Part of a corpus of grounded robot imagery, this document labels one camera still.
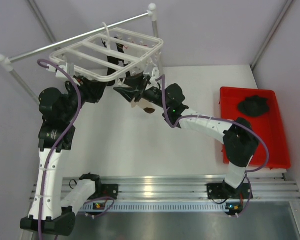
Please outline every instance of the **gray wall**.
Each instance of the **gray wall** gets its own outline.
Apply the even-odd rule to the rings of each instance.
[[[14,56],[48,43],[24,0],[0,0],[0,53]],[[16,63],[15,69],[39,94],[57,83],[37,59]],[[27,215],[38,176],[41,123],[37,106],[0,67],[0,240],[17,239],[20,219]]]
[[[57,39],[139,15],[151,0],[37,0]],[[251,64],[285,0],[157,0],[164,65]],[[125,29],[152,34],[143,19]]]
[[[260,88],[276,93],[289,145],[290,173],[300,188],[300,0],[295,1],[254,75]]]

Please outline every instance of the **black cable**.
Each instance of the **black cable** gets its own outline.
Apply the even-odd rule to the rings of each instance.
[[[74,181],[74,183],[75,183],[76,186],[78,185],[78,183],[77,183],[77,181],[76,181],[75,179],[71,179],[71,180],[70,180],[70,182],[69,182],[69,187],[70,187],[71,189],[74,189],[74,188],[71,186],[71,182],[72,182],[72,181]]]
[[[223,200],[222,202],[216,202],[216,201],[213,200],[212,198],[211,198],[211,200],[212,200],[215,204],[221,205],[221,204],[224,204],[226,201],[228,201],[228,198],[225,199],[225,200]]]

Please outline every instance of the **white table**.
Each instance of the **white table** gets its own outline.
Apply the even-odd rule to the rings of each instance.
[[[220,88],[257,88],[248,65],[166,67],[167,85],[178,83],[185,105],[220,117]],[[147,114],[107,88],[100,103],[85,104],[75,123],[76,133],[65,177],[93,173],[102,177],[224,175],[222,145],[194,131],[172,129],[163,110]],[[286,173],[262,169],[259,175]]]

